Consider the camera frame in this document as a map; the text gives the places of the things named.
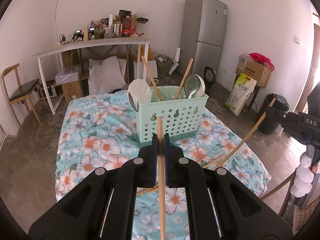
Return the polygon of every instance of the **white table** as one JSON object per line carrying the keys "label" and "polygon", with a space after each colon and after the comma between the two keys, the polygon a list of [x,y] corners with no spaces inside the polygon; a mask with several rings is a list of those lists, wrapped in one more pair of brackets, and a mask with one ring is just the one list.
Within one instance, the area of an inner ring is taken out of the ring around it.
{"label": "white table", "polygon": [[[55,104],[55,106],[53,106],[50,95],[49,95],[49,91],[47,86],[45,85],[45,76],[44,76],[44,72],[43,72],[43,68],[41,65],[41,58],[45,57],[45,56],[49,56],[55,53],[58,53],[58,57],[60,62],[62,62],[62,66],[63,67],[63,60],[62,60],[62,52],[64,51],[68,51],[68,50],[73,50],[73,49],[83,49],[83,48],[89,48],[89,47],[97,47],[97,46],[107,46],[107,45],[138,45],[138,55],[140,55],[140,51],[141,51],[141,45],[144,44],[145,45],[145,49],[144,49],[144,57],[148,58],[148,48],[149,48],[149,41],[151,41],[152,39],[147,39],[145,37],[120,37],[120,38],[110,38],[110,39],[100,39],[100,40],[90,40],[90,41],[76,41],[76,42],[72,42],[69,44],[65,44],[65,45],[56,45],[54,46],[52,49],[49,50],[45,50],[42,52],[39,52],[37,54],[34,54],[32,56],[35,56],[38,58],[38,64],[39,64],[39,70],[40,70],[40,76],[41,76],[41,80],[42,80],[42,84],[44,87],[44,92],[45,95],[47,97],[50,109],[52,111],[52,114],[56,113],[56,110],[61,102],[61,100],[63,99],[63,95],[61,95],[57,101],[57,103]],[[139,68],[137,68],[137,78],[140,77],[140,70]],[[146,80],[147,77],[147,70],[144,67],[143,68],[143,79]]]}

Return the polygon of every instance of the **chair seat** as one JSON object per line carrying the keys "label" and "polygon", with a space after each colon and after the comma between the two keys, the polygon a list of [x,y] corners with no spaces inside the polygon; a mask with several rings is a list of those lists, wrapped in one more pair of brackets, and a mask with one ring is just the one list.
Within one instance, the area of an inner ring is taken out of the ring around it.
{"label": "chair seat", "polygon": [[35,80],[31,80],[23,85],[21,85],[21,87],[19,87],[14,93],[13,95],[10,97],[10,101],[13,101],[17,98],[23,97],[27,94],[29,94],[33,87],[39,82],[39,78],[35,79]]}

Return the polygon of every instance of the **floral tablecloth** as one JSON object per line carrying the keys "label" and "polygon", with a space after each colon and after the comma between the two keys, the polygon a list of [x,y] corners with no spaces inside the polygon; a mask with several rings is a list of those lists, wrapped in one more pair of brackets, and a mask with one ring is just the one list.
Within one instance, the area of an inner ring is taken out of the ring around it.
{"label": "floral tablecloth", "polygon": [[[139,144],[136,132],[136,112],[129,104],[126,91],[71,101],[63,121],[57,152],[57,200],[96,168],[115,169],[137,157]],[[207,155],[201,163],[205,165],[230,153],[240,141],[237,135],[205,109],[196,136],[173,144],[180,146],[184,155],[195,161]],[[267,190],[271,176],[246,144],[223,167],[256,195]],[[185,189],[166,188],[165,201],[167,239],[189,239]],[[158,192],[137,196],[132,239],[160,239]]]}

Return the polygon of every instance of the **silver bolt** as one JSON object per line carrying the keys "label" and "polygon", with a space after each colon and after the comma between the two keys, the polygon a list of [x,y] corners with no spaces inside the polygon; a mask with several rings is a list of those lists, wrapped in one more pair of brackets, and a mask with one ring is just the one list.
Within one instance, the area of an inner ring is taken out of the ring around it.
{"label": "silver bolt", "polygon": [[104,168],[97,168],[94,172],[99,176],[104,174],[106,170]]}
{"label": "silver bolt", "polygon": [[133,159],[133,163],[134,164],[142,164],[143,163],[143,159],[138,157],[138,158],[134,158]]}
{"label": "silver bolt", "polygon": [[181,164],[187,164],[188,162],[189,162],[189,160],[185,157],[182,157],[179,159],[179,163],[181,163]]}
{"label": "silver bolt", "polygon": [[219,175],[226,175],[227,174],[227,170],[226,169],[224,169],[224,168],[218,168],[217,169],[217,173],[219,174]]}

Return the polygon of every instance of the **red plastic bag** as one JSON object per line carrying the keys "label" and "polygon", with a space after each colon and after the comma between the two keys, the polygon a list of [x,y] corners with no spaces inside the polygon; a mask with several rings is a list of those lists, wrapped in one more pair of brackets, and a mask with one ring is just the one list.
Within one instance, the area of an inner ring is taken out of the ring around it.
{"label": "red plastic bag", "polygon": [[271,70],[275,70],[275,66],[271,63],[268,57],[263,56],[257,52],[251,53],[249,55],[253,58],[254,61],[266,63]]}

